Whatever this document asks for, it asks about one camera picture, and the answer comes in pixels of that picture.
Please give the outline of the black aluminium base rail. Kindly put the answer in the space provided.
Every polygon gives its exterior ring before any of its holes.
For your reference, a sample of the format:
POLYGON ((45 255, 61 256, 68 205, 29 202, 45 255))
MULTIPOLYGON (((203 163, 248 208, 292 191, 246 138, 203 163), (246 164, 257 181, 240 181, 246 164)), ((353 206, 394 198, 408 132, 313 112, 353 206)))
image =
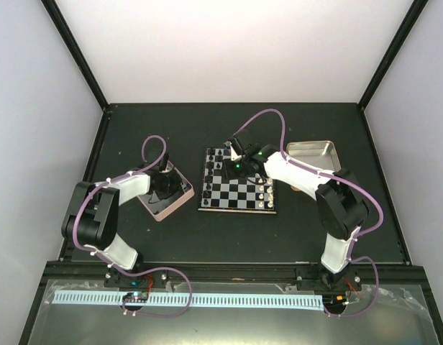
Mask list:
MULTIPOLYGON (((337 291, 349 286, 360 289, 362 284, 375 283, 374 269, 369 263, 352 264, 336 277, 324 273, 317 264, 177 264, 175 268, 192 283, 279 283, 314 291, 337 291)), ((379 264, 377 271, 381 285, 429 287, 424 268, 420 266, 379 264)), ((119 289, 147 287, 144 277, 127 277, 100 262, 48 262, 41 282, 81 279, 100 280, 107 287, 119 289)))

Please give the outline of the left circuit board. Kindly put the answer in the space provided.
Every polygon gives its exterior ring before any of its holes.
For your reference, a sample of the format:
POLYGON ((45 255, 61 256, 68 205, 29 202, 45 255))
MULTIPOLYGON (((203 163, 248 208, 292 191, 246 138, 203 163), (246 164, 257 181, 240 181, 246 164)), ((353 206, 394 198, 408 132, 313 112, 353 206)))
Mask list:
POLYGON ((146 303, 148 295, 146 292, 129 292, 122 297, 122 303, 146 303))

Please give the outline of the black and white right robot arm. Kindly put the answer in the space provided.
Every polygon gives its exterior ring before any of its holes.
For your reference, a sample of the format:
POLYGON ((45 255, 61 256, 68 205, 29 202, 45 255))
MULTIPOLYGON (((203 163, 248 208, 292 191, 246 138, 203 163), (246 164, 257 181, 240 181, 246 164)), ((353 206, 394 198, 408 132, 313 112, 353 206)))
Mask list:
POLYGON ((350 250, 368 215, 363 198, 340 178, 352 177, 349 170, 325 170, 296 160, 281 149, 268 144, 261 147, 250 141, 242 130, 224 146, 229 150, 224 174, 227 178, 246 178, 256 174, 286 183, 316 201, 326 242, 321 256, 319 283, 327 290, 344 282, 344 270, 350 263, 350 250))

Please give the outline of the pink metal tin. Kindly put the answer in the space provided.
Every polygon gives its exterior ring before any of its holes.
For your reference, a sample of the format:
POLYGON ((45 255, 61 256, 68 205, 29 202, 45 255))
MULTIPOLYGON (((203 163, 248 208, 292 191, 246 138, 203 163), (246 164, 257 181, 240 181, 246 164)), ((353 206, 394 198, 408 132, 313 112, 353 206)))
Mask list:
MULTIPOLYGON (((175 165, 169 161, 167 169, 171 169, 172 166, 175 167, 175 165)), ((156 195, 151 191, 150 186, 150 189, 146 194, 137 196, 138 201, 148 210, 156 221, 162 221, 194 196, 194 189, 191 183, 176 167, 175 170, 182 180, 182 189, 179 193, 166 200, 159 201, 156 195)))

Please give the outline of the circuit board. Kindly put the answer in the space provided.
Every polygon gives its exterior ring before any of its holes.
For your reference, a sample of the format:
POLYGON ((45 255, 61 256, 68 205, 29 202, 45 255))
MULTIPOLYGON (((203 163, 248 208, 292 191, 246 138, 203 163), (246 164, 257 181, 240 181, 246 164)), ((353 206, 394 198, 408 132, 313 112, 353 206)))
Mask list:
POLYGON ((122 297, 122 303, 146 303, 148 295, 146 292, 129 292, 122 297))
POLYGON ((322 302, 326 306, 349 305, 359 301, 360 299, 357 296, 352 297, 351 295, 324 295, 322 297, 322 302))

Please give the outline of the gold metal tin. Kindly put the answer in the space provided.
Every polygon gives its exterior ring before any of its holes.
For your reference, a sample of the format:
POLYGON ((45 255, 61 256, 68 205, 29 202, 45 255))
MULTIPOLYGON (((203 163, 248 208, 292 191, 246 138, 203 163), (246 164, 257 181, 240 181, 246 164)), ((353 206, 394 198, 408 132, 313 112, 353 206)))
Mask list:
POLYGON ((321 169, 339 171, 342 168, 334 143, 330 140, 289 142, 286 153, 321 169))

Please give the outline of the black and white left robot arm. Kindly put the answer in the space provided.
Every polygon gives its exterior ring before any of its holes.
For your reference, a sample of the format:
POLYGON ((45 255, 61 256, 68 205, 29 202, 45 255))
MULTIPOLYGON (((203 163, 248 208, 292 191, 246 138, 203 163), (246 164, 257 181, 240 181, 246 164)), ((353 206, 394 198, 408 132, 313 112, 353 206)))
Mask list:
POLYGON ((169 154, 151 164, 97 183, 79 182, 73 191, 61 233, 76 248, 97 256, 121 270, 130 287, 145 281, 140 253, 118 234, 119 207, 139 201, 156 221, 162 221, 193 196, 192 185, 169 154))

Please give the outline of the black and white chessboard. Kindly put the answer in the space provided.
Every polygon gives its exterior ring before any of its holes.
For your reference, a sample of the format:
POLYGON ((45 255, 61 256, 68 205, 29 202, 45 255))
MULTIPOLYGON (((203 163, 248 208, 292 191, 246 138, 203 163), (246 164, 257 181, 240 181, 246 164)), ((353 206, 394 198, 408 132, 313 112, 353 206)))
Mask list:
POLYGON ((224 177, 223 160, 229 158, 230 153, 227 148, 209 147, 206 149, 204 165, 201 196, 198 205, 200 211, 219 211, 219 212, 235 212, 235 213, 264 213, 275 214, 275 183, 272 179, 264 177, 256 173, 253 177, 238 178, 229 180, 224 177), (217 151, 222 151, 222 156, 217 155, 217 151), (214 160, 209 161, 210 151, 214 152, 214 160), (212 162, 212 170, 206 169, 206 163, 212 162), (216 164, 221 163, 221 169, 216 168, 216 164), (205 177, 210 174, 212 176, 212 189, 210 190, 210 197, 204 197, 206 189, 205 177), (261 193, 258 186, 264 185, 264 209, 256 209, 256 195, 261 193), (268 208, 268 194, 267 188, 269 185, 273 187, 274 206, 268 208), (209 199, 210 206, 203 207, 203 199, 209 199))

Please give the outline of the right circuit board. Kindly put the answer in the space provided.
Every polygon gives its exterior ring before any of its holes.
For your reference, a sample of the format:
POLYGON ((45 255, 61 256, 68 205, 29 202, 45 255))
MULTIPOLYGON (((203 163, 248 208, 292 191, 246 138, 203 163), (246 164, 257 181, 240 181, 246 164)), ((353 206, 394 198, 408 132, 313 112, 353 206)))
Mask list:
POLYGON ((351 295, 324 295, 322 297, 322 302, 326 306, 349 305, 359 301, 360 299, 357 296, 352 297, 351 295))

